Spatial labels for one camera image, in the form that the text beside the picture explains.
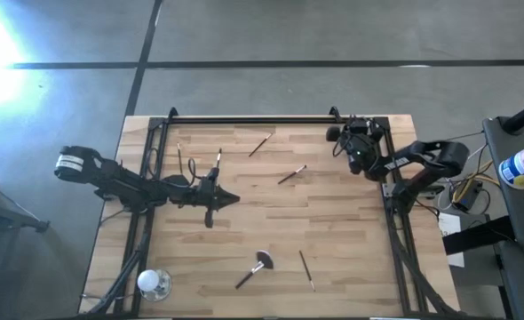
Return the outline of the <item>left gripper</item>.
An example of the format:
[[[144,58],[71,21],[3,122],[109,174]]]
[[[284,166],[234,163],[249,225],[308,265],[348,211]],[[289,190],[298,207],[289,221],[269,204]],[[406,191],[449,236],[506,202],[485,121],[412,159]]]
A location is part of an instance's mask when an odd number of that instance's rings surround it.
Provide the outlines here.
[[[203,177],[201,177],[199,184],[195,190],[195,205],[206,208],[204,215],[204,225],[206,228],[213,227],[213,205],[216,202],[217,197],[217,179],[219,175],[219,168],[213,167]],[[219,208],[223,209],[231,204],[240,202],[239,196],[224,190],[222,187],[219,188],[219,196],[223,199],[219,202]]]

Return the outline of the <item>black-handled fan makeup brush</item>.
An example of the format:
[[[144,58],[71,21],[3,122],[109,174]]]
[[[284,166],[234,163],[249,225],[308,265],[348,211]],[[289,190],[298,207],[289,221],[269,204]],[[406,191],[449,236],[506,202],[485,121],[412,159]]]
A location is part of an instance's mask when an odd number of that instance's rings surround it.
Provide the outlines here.
[[[259,270],[265,269],[274,269],[274,261],[267,251],[257,251],[256,252],[257,264],[250,270],[250,272],[234,287],[236,290],[239,290],[246,282],[248,282]]]

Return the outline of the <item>white ball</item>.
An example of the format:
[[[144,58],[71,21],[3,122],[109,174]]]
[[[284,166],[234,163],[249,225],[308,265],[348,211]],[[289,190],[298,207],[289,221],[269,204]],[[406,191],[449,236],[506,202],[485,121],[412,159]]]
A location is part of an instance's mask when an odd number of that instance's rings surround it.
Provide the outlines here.
[[[137,279],[137,286],[143,292],[154,291],[160,283],[159,274],[152,269],[141,272]]]

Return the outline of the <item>black power supply box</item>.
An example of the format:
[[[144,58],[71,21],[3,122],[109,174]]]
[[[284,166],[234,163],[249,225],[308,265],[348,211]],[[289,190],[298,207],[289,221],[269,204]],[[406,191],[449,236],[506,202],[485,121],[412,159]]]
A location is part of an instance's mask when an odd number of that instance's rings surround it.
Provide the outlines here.
[[[473,181],[463,188],[464,193],[454,202],[456,209],[462,212],[468,212],[472,209],[480,192],[482,191],[483,183],[481,181]]]

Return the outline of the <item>white paper sheet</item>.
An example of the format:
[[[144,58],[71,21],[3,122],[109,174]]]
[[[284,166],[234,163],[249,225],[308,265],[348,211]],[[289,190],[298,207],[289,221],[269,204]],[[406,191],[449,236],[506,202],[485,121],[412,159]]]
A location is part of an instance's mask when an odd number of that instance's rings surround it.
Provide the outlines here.
[[[449,236],[461,231],[461,220],[456,215],[443,212],[439,215],[438,226],[442,236]],[[462,252],[448,254],[447,259],[448,264],[452,267],[465,267],[464,254]]]

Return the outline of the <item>black metal table frame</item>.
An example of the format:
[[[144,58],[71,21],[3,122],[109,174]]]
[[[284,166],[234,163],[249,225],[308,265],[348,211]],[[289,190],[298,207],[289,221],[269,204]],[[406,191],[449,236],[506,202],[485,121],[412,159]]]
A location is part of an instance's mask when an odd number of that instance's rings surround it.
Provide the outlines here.
[[[162,176],[179,172],[179,142],[182,161],[193,158],[205,174],[222,148],[219,183],[241,200],[215,212],[212,228],[205,227],[199,207],[166,204],[134,217],[120,203],[107,202],[80,311],[93,308],[111,287],[129,255],[128,237],[149,223],[144,265],[171,275],[171,294],[150,302],[129,282],[111,314],[268,320],[416,315],[417,288],[393,261],[381,187],[333,156],[325,140],[330,123],[330,116],[128,117],[115,154],[127,169],[142,172],[151,144],[163,148],[162,157],[148,157],[151,166]],[[270,253],[274,269],[259,270],[236,290],[260,250]]]

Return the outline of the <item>thin dark-handled makeup brush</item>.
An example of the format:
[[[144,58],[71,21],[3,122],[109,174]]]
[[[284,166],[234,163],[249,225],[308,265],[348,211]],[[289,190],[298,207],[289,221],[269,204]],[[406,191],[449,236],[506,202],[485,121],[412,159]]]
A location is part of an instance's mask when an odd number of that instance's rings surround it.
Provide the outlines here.
[[[311,272],[310,272],[310,270],[309,270],[309,268],[307,266],[305,256],[304,256],[304,254],[303,254],[303,252],[301,250],[298,251],[298,254],[300,256],[300,259],[302,260],[302,264],[303,264],[304,270],[306,272],[306,276],[307,276],[308,282],[311,285],[313,292],[316,292],[316,288],[315,288],[315,285],[314,285],[314,280],[313,280]]]

